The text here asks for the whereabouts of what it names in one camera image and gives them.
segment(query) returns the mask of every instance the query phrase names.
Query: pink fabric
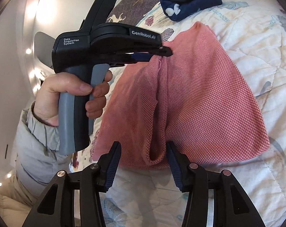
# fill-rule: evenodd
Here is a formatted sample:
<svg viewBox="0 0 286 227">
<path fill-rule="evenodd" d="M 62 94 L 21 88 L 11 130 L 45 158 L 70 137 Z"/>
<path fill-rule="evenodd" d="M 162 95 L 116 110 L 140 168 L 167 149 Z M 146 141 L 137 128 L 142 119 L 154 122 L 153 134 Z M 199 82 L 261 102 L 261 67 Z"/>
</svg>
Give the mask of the pink fabric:
<svg viewBox="0 0 286 227">
<path fill-rule="evenodd" d="M 269 148 L 262 114 L 242 75 L 200 22 L 172 42 L 171 57 L 129 65 L 103 116 L 93 159 L 113 141 L 120 165 L 168 167 L 166 141 L 199 164 L 243 161 Z"/>
</svg>

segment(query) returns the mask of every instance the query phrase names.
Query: bed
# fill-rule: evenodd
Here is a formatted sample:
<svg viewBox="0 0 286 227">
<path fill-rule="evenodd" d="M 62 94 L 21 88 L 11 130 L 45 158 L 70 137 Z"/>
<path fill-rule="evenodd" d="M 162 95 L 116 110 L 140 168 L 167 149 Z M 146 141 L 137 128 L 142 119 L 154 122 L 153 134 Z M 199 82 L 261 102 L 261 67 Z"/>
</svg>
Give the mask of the bed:
<svg viewBox="0 0 286 227">
<path fill-rule="evenodd" d="M 173 40 L 196 21 L 208 25 L 251 88 L 266 125 L 270 149 L 244 162 L 204 165 L 207 170 L 229 169 L 241 183 L 267 227 L 286 219 L 286 12 L 276 0 L 222 0 L 223 4 L 191 15 L 181 22 L 169 20 L 159 0 L 141 3 L 122 0 L 108 21 L 161 33 Z M 132 9 L 133 4 L 142 9 Z M 123 68 L 113 69 L 108 101 Z M 91 145 L 74 157 L 71 169 L 92 163 L 94 141 L 102 117 L 96 119 Z M 188 193 L 175 186 L 169 169 L 135 171 L 118 168 L 113 187 L 101 195 L 107 226 L 181 226 Z M 213 192 L 209 192 L 207 226 L 213 222 Z"/>
</svg>

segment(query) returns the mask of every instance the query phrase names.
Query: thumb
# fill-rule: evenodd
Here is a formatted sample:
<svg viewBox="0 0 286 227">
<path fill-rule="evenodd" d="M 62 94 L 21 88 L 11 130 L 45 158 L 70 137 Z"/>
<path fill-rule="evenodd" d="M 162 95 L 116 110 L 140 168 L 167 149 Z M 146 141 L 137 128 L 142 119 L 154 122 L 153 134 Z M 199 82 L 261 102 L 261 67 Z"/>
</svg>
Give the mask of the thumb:
<svg viewBox="0 0 286 227">
<path fill-rule="evenodd" d="M 74 96 L 86 96 L 92 92 L 90 84 L 83 82 L 76 75 L 60 72 L 46 78 L 41 90 L 50 93 L 68 92 Z"/>
</svg>

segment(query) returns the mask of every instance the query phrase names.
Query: folded blue clothing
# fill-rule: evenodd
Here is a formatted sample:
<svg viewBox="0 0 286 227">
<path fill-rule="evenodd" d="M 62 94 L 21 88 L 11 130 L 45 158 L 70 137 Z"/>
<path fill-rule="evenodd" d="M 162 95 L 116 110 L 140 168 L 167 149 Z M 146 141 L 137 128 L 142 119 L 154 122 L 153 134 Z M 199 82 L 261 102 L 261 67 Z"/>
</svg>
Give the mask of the folded blue clothing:
<svg viewBox="0 0 286 227">
<path fill-rule="evenodd" d="M 164 14 L 179 22 L 203 9 L 222 5 L 222 0 L 160 0 Z"/>
</svg>

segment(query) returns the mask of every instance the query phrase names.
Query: beige jacket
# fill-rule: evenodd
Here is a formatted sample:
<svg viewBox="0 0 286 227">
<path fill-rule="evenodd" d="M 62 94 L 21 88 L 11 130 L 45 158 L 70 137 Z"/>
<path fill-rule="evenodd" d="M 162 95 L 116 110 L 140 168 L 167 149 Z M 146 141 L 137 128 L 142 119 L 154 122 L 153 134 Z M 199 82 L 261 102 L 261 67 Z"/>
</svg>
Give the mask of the beige jacket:
<svg viewBox="0 0 286 227">
<path fill-rule="evenodd" d="M 22 227 L 45 186 L 59 170 L 68 172 L 71 161 L 57 152 L 58 128 L 40 123 L 31 110 L 22 111 L 17 129 L 16 174 L 0 187 L 0 216 L 8 227 Z"/>
</svg>

